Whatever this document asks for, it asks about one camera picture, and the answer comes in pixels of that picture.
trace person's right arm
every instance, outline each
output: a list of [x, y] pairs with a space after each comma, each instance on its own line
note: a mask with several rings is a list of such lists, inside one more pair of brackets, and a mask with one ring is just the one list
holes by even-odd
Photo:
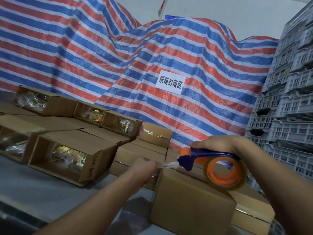
[[193, 148], [238, 155], [270, 201], [287, 234], [312, 234], [313, 185], [265, 153], [252, 141], [231, 135], [211, 136]]

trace tape roll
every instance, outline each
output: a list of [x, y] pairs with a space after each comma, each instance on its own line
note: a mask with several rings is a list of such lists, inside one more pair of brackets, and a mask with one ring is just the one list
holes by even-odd
[[[213, 171], [214, 165], [219, 161], [227, 161], [233, 164], [233, 168], [227, 174], [218, 174]], [[203, 174], [209, 183], [218, 190], [236, 190], [242, 187], [247, 181], [247, 167], [241, 161], [230, 157], [207, 157], [203, 164]]]

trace person's left arm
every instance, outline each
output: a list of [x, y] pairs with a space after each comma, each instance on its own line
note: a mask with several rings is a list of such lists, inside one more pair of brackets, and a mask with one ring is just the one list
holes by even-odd
[[114, 182], [34, 235], [103, 235], [126, 201], [156, 169], [156, 162], [138, 158]]

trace hand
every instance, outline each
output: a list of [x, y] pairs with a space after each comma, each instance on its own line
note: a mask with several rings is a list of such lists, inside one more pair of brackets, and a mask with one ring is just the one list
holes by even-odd
[[236, 153], [236, 145], [244, 137], [236, 135], [215, 135], [203, 141], [190, 142], [188, 145], [195, 149], [209, 149], [213, 151]]
[[125, 174], [131, 178], [131, 182], [135, 184], [136, 192], [138, 192], [156, 170], [157, 163], [155, 161], [146, 161], [142, 157], [139, 157], [128, 168]]

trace forearm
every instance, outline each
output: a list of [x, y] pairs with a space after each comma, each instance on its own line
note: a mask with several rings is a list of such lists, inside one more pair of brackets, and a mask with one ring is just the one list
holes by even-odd
[[235, 141], [235, 153], [261, 186], [285, 230], [290, 234], [309, 234], [313, 219], [312, 184], [250, 140], [238, 137]]
[[38, 231], [36, 235], [103, 235], [136, 189], [131, 176], [123, 174], [87, 201]]

